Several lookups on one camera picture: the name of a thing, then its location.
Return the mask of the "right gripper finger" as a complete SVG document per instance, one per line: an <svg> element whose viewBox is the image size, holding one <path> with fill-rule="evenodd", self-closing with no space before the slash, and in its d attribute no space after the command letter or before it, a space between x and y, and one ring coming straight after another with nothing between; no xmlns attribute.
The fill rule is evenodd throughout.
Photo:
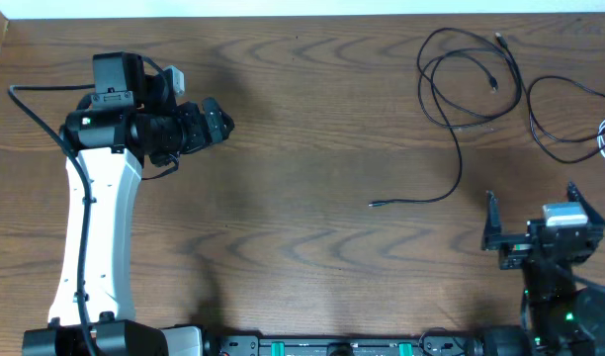
<svg viewBox="0 0 605 356"><path fill-rule="evenodd" d="M487 215L482 235L481 249L495 250L500 248L500 245L503 242L503 234L498 200L492 191L486 192L486 202Z"/></svg>
<svg viewBox="0 0 605 356"><path fill-rule="evenodd" d="M589 222L595 227L605 229L605 220L601 215L592 208L592 206L585 200L582 193L578 190L576 185L570 181L566 186L566 195L571 203L579 203L585 213L588 216Z"/></svg>

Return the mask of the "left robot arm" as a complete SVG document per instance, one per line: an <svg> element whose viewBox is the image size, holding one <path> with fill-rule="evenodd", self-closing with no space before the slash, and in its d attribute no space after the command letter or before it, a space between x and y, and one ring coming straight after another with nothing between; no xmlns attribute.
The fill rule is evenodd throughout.
<svg viewBox="0 0 605 356"><path fill-rule="evenodd" d="M212 98L183 102L183 73L130 52L94 56L94 80L50 132L66 156L69 211L57 291L26 355L204 355L196 326L138 323L130 289L132 214L145 163L161 176L184 155L228 139L234 122Z"/></svg>

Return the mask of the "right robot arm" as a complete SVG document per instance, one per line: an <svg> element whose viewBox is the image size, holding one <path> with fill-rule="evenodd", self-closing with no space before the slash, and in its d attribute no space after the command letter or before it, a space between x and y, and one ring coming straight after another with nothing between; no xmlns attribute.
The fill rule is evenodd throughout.
<svg viewBox="0 0 605 356"><path fill-rule="evenodd" d="M483 330L472 355L605 355L605 286L576 275L604 237L605 220L573 183L566 201L546 204L523 233L503 231L498 200L486 194L481 248L502 270L523 275L519 323Z"/></svg>

